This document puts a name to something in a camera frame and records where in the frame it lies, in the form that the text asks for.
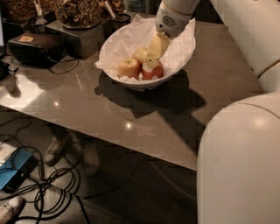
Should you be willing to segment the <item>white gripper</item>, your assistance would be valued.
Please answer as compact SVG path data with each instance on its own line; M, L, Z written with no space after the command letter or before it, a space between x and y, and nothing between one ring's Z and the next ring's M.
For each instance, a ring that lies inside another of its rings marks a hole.
M143 70L151 72L163 57L169 46L169 38L176 38L193 17L200 0L162 0L155 18L157 33L148 46Z

